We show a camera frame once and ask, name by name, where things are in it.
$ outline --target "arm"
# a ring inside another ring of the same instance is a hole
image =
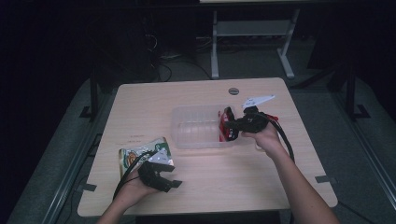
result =
[[[125,183],[120,189],[117,197],[99,218],[98,224],[119,223],[120,218],[129,207],[134,206],[147,195],[158,192],[158,190],[142,183],[138,177],[137,169],[138,167],[129,174],[128,179],[131,181]]]
[[[242,135],[253,137],[257,145],[273,160],[297,223],[339,223],[332,209],[309,184],[282,147],[271,123],[260,133]]]

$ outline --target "light wood table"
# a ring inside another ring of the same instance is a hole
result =
[[[237,88],[238,95],[228,90]],[[162,172],[168,179],[182,180],[178,189],[148,196],[130,208],[128,215],[196,214],[235,211],[264,211],[289,208],[273,162],[256,149],[250,138],[239,137],[226,148],[179,149],[170,134],[172,109],[180,105],[229,104],[243,116],[248,97],[274,94],[275,99],[258,108],[278,116],[293,147],[297,166],[329,206],[337,199],[329,182],[317,183],[326,175],[304,124],[280,78],[254,78],[172,83],[122,85],[109,115],[101,144],[92,165],[88,184],[78,207],[83,217],[100,216],[111,203],[120,181],[119,149],[146,144],[164,136],[171,148],[176,169]]]

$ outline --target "plastic container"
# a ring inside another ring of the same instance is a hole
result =
[[[231,147],[234,141],[220,142],[219,113],[231,105],[183,105],[172,111],[171,134],[177,148]]]

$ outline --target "person's right hand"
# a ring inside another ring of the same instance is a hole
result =
[[[261,147],[271,159],[279,154],[287,154],[285,148],[283,148],[280,143],[277,130],[271,122],[259,133],[242,133],[242,136],[254,138],[257,145]]]

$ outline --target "person's left hand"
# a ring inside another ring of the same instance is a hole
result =
[[[158,192],[157,189],[151,188],[143,184],[143,182],[139,178],[139,173],[137,170],[139,167],[136,167],[129,175],[125,182],[125,184],[120,189],[113,203],[116,203],[120,208],[124,210],[129,207],[135,205],[144,197],[149,194]]]

